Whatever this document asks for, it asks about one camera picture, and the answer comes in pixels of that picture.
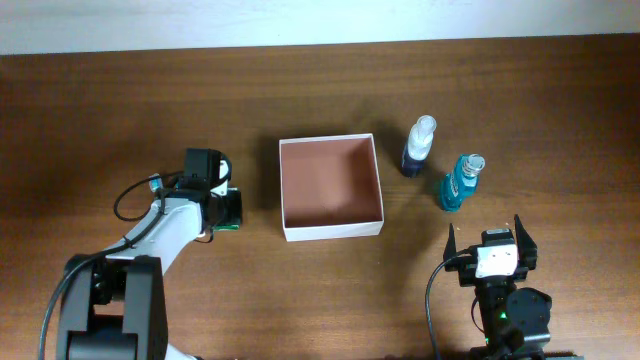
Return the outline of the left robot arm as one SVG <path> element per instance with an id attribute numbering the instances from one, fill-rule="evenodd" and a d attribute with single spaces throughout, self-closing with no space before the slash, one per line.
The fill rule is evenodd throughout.
<path id="1" fill-rule="evenodd" d="M 58 359 L 184 359 L 169 341 L 164 275 L 190 243 L 242 222 L 241 193 L 164 193 L 116 244 L 69 259 Z"/>

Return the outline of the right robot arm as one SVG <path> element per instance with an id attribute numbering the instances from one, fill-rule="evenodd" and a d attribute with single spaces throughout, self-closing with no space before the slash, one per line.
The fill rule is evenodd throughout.
<path id="1" fill-rule="evenodd" d="M 481 243 L 456 249 L 454 228 L 449 228 L 443 252 L 444 268 L 458 274 L 459 285 L 474 289 L 474 302 L 482 321 L 485 344 L 469 350 L 473 360 L 577 359 L 572 352 L 548 353 L 551 341 L 552 298 L 530 287 L 519 288 L 536 269 L 538 247 L 519 217 L 515 228 L 490 229 Z"/>

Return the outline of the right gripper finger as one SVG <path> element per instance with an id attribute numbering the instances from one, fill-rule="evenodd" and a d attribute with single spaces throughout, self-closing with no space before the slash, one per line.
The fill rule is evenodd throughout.
<path id="1" fill-rule="evenodd" d="M 455 230 L 453 224 L 449 224 L 448 238 L 444 249 L 444 261 L 450 261 L 456 257 Z"/>
<path id="2" fill-rule="evenodd" d="M 519 264 L 529 270 L 535 270 L 538 259 L 538 247 L 528 234 L 518 214 L 514 215 Z"/>

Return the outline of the green white soap packet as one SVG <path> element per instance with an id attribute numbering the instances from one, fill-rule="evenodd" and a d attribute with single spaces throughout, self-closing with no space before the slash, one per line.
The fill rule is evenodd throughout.
<path id="1" fill-rule="evenodd" d="M 231 225 L 216 225 L 211 227 L 211 232 L 220 232 L 220 231 L 237 231 L 239 230 L 240 225 L 231 224 Z"/>

